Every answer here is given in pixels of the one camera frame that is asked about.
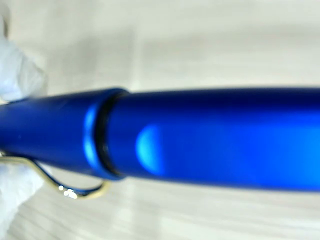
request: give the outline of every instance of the gold pen clip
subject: gold pen clip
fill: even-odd
[[[64,195],[65,197],[71,198],[71,199],[90,199],[90,198],[100,197],[107,191],[107,189],[111,184],[109,181],[103,180],[102,183],[97,187],[88,188],[88,189],[75,188],[57,181],[49,173],[47,173],[46,170],[44,170],[39,164],[37,164],[36,162],[28,158],[18,157],[18,156],[0,156],[0,163],[23,164],[23,165],[29,166],[52,189]]]

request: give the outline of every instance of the wooden surface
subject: wooden surface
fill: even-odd
[[[8,3],[11,38],[46,62],[50,94],[320,83],[318,0]],[[43,188],[7,239],[319,240],[320,194],[128,178],[104,197],[72,201]]]

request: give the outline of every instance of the pen cap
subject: pen cap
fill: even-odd
[[[117,180],[98,142],[100,119],[122,89],[27,99],[0,106],[0,150],[54,167]]]

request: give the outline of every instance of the blue metallic barrel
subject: blue metallic barrel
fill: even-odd
[[[105,134],[123,175],[320,190],[318,88],[128,94],[110,112]]]
[[[109,89],[2,105],[0,150],[77,173],[120,179],[103,163],[95,138],[101,110],[123,92]]]

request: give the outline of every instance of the white glove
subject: white glove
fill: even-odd
[[[2,17],[4,13],[8,12],[0,3],[0,97],[11,102],[43,94],[46,77],[5,38],[4,20],[8,18]],[[0,164],[0,240],[4,238],[19,206],[42,185],[42,179],[27,166]]]

